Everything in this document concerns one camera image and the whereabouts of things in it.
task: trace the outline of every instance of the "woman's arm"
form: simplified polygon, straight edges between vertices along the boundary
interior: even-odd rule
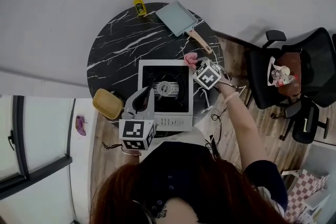
[[[224,99],[235,92],[234,88],[225,84],[219,84],[218,88]],[[238,95],[234,95],[227,101],[226,105],[236,131],[242,169],[245,170],[248,165],[255,161],[267,160],[267,154],[260,139],[257,125],[242,100]]]
[[[129,151],[123,150],[126,154],[122,153],[122,158],[124,160],[124,164],[138,164],[139,161],[139,153],[140,151]]]

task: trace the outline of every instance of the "round black marble table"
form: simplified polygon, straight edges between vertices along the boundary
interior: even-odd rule
[[[98,89],[114,91],[124,102],[138,89],[138,63],[140,59],[183,59],[194,51],[198,57],[207,56],[224,65],[219,42],[209,25],[191,12],[198,23],[195,30],[213,49],[205,50],[187,34],[175,37],[160,21],[155,12],[167,3],[147,3],[147,15],[138,17],[131,7],[110,20],[96,37],[88,59],[87,76],[92,97]],[[216,102],[218,92],[206,92],[194,82],[193,125],[200,121]],[[110,121],[118,126],[118,119]]]

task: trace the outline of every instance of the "stove control panel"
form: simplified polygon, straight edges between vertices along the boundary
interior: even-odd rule
[[[181,115],[167,116],[167,115],[155,115],[155,122],[157,124],[157,131],[190,131],[192,127],[192,116]]]

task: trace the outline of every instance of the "portable gas stove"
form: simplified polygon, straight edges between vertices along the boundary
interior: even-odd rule
[[[138,89],[154,89],[157,131],[190,131],[193,126],[193,73],[184,60],[140,60]]]

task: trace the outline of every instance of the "light blue frying pan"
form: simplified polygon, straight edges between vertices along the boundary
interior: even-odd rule
[[[180,2],[174,1],[164,6],[156,12],[156,15],[176,37],[186,32],[189,36],[196,39],[208,54],[212,53],[210,46],[194,30],[194,26],[198,20]]]

